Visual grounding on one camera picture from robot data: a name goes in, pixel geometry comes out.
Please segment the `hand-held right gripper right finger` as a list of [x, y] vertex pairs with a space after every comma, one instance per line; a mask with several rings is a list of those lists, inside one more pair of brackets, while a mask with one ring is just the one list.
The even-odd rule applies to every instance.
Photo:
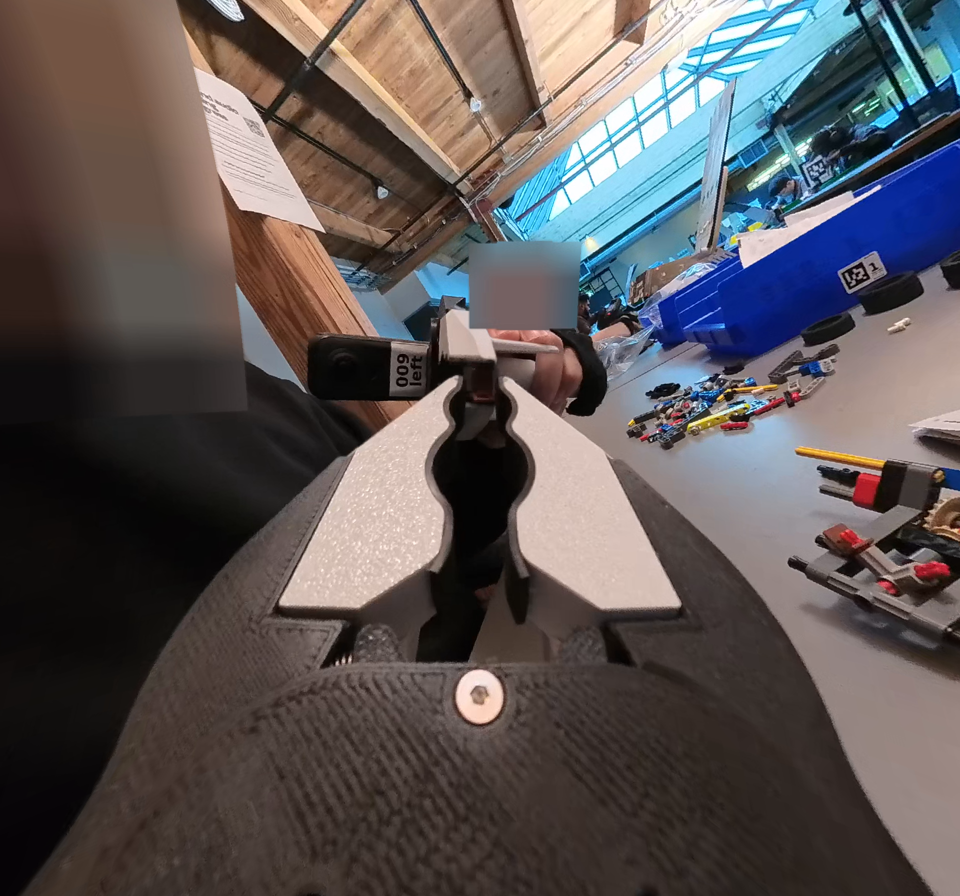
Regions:
[[677, 619], [678, 591], [606, 452], [515, 380], [500, 386], [526, 476], [493, 597], [493, 661], [548, 662], [577, 630]]

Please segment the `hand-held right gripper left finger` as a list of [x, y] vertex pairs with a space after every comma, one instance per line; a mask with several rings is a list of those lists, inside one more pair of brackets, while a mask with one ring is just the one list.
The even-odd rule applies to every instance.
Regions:
[[452, 543], [433, 463], [455, 429], [462, 377], [443, 382], [354, 451], [277, 602], [279, 614], [385, 625], [416, 657], [436, 607], [431, 578]]

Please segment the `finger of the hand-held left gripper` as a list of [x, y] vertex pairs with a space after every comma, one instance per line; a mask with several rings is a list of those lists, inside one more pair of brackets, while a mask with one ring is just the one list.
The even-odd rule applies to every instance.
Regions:
[[450, 372], [496, 370], [492, 337], [485, 328], [471, 327], [465, 309], [452, 308], [439, 320], [439, 366]]
[[458, 441], [500, 441], [497, 404], [468, 400], [458, 427]]

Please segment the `pile of loose lego parts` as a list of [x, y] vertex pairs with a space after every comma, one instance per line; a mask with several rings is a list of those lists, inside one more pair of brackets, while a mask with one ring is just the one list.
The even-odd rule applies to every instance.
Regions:
[[792, 410], [808, 400], [836, 372], [837, 343], [810, 355], [791, 352], [768, 374], [768, 382], [738, 377], [729, 367], [682, 386], [666, 382], [646, 393], [651, 405], [626, 426], [630, 439], [674, 449], [687, 438], [711, 432], [744, 433], [771, 413]]

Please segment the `partly built lego vehicle chassis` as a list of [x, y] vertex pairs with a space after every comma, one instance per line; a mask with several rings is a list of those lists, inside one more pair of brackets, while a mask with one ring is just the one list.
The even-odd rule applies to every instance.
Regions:
[[872, 517], [827, 527], [815, 539], [822, 553], [788, 566], [866, 612], [958, 647], [958, 470], [808, 446], [795, 453], [819, 461], [821, 494]]

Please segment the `open lego instruction booklet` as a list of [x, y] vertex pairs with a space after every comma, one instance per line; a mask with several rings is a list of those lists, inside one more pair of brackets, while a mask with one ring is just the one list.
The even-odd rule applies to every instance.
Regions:
[[928, 417], [910, 424], [916, 439], [924, 439], [959, 449], [959, 409]]

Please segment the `person's left hand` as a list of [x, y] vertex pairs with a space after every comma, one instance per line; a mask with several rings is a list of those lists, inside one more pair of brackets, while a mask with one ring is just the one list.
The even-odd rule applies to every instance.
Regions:
[[493, 340], [514, 341], [552, 347], [550, 352], [507, 356], [503, 366], [507, 374], [524, 386], [549, 410], [562, 414], [570, 400], [579, 393], [583, 369], [575, 350], [566, 346], [558, 334], [549, 329], [487, 330]]

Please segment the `clear plastic bag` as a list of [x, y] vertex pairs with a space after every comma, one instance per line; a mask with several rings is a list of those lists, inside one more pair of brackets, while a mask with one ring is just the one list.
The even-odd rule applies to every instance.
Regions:
[[591, 336], [606, 379], [612, 383], [627, 372], [655, 342], [652, 326], [634, 326], [623, 321], [600, 329]]

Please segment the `person's black clothed torso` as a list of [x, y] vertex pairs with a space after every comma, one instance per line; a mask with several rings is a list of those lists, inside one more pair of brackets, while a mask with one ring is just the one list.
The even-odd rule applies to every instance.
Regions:
[[86, 804], [176, 626], [373, 428], [246, 363], [247, 408], [1, 435], [1, 891]]

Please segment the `white paper notice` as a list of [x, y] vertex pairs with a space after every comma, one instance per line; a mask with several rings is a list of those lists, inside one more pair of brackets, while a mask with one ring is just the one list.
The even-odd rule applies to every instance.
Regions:
[[323, 232], [253, 103], [218, 77], [195, 74], [215, 165], [236, 206]]

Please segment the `blue bin with marker label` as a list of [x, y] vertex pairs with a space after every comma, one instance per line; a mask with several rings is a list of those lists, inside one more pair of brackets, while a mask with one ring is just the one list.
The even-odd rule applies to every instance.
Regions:
[[857, 302], [837, 271], [876, 251], [887, 276], [920, 271], [958, 249], [959, 143], [880, 181], [882, 188], [721, 282], [732, 357], [750, 358]]

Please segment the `cardboard sign on white stand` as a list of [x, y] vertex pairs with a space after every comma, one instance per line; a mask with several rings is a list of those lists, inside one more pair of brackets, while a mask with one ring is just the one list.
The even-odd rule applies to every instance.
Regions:
[[696, 254], [713, 251], [718, 243], [728, 178], [725, 160], [737, 83], [737, 79], [726, 83], [710, 120], [694, 235]]

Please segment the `white paper sheets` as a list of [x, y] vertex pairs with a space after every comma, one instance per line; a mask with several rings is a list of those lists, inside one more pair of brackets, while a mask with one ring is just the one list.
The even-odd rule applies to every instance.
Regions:
[[767, 228], [743, 232], [738, 236], [738, 253], [741, 266], [746, 269], [758, 263], [772, 253], [784, 247], [787, 243], [797, 240], [800, 236], [812, 231], [829, 219], [856, 206], [882, 188], [879, 183], [865, 189], [859, 195], [854, 192], [845, 192], [840, 196], [812, 206], [798, 215], [787, 215], [786, 225], [778, 228]]

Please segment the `square black white marker label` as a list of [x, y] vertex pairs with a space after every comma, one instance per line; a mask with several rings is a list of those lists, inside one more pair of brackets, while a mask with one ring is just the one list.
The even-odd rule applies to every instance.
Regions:
[[876, 250], [858, 258], [837, 271], [839, 281], [847, 294], [855, 294], [885, 278], [888, 270]]

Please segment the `wooden post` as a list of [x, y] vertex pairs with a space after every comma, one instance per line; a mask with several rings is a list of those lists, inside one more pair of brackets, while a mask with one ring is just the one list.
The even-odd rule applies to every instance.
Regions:
[[239, 289], [303, 385], [312, 338], [378, 335], [314, 230], [222, 199]]

